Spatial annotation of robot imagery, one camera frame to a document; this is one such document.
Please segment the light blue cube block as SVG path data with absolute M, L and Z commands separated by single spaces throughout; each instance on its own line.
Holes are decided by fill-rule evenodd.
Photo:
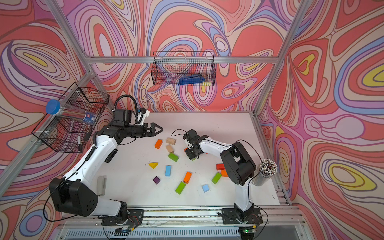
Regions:
M 205 184 L 202 186 L 202 189 L 203 189 L 203 192 L 206 193 L 210 190 L 210 187 L 209 187 L 209 185 Z

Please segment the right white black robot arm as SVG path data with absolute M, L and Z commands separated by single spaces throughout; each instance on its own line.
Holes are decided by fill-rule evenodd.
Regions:
M 220 143 L 207 135 L 200 136 L 195 130 L 183 135 L 187 144 L 185 153 L 190 160 L 198 159 L 202 154 L 211 154 L 222 160 L 227 175 L 235 184 L 235 203 L 233 208 L 224 208 L 218 213 L 224 224 L 247 224 L 255 205 L 251 201 L 249 184 L 255 176 L 257 166 L 250 154 L 240 142 Z

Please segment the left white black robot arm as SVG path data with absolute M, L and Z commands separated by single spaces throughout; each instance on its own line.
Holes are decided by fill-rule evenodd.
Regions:
M 94 135 L 94 143 L 81 160 L 61 179 L 49 184 L 50 197 L 56 211 L 75 216 L 107 216 L 126 221 L 129 216 L 127 204 L 121 201 L 100 198 L 92 189 L 92 181 L 99 168 L 109 163 L 125 138 L 147 138 L 161 133 L 163 127 L 144 122 L 150 114 L 141 109 L 139 122 L 131 125 L 122 114 Z

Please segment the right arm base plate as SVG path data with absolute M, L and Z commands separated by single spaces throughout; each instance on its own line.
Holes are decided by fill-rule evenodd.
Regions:
M 241 211 L 237 208 L 223 208 L 221 209 L 223 224 L 252 224 L 258 226 L 264 222 L 260 210 L 259 208 L 249 208 L 246 211 Z

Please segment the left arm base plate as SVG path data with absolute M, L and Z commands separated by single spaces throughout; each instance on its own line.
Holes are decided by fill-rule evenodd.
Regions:
M 144 210 L 143 209 L 129 209 L 125 210 L 122 214 L 117 216 L 106 216 L 102 218 L 102 226 L 118 227 L 130 226 L 137 227 L 143 222 Z

